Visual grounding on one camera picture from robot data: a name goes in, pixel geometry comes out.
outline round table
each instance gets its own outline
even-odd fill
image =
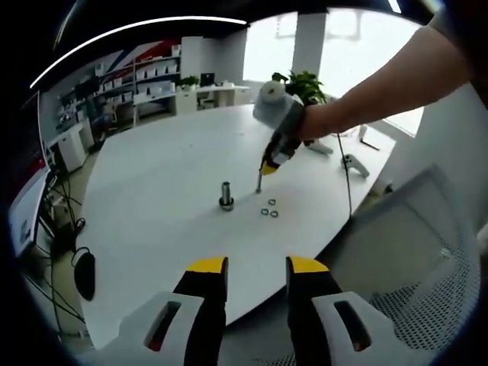
[[[287,255],[317,256],[349,216],[345,172],[337,139],[323,142],[326,157],[304,147],[255,187],[272,131],[252,117],[252,106],[199,111],[161,119],[109,138],[85,193],[86,227],[77,247],[96,257],[95,297],[82,299],[96,348],[117,337],[120,321],[159,291],[172,291],[193,262],[229,257],[227,323],[285,285]],[[394,141],[380,151],[342,140],[370,171],[352,171],[356,210],[384,167]],[[218,200],[230,182],[234,209]],[[277,218],[264,216],[275,199]]]

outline window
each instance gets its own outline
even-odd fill
[[[256,21],[247,31],[243,78],[253,82],[271,80],[273,72],[290,72],[295,49],[297,13]]]
[[[358,9],[330,9],[320,60],[324,92],[343,96],[387,63],[421,26],[397,16]],[[387,118],[415,136],[423,108]]]

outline computer mouse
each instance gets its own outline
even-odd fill
[[[75,264],[75,285],[79,294],[87,300],[95,295],[95,256],[83,253]]]

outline green plant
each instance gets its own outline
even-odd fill
[[[295,74],[290,71],[289,77],[275,72],[271,79],[276,82],[284,82],[284,90],[290,95],[298,95],[305,105],[326,103],[326,96],[320,89],[322,83],[311,72],[304,71]]]
[[[176,86],[198,85],[200,79],[197,76],[188,76],[175,82]]]

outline hand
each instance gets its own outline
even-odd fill
[[[339,101],[305,107],[305,118],[295,137],[302,141],[315,140],[352,127],[348,125],[347,114]]]

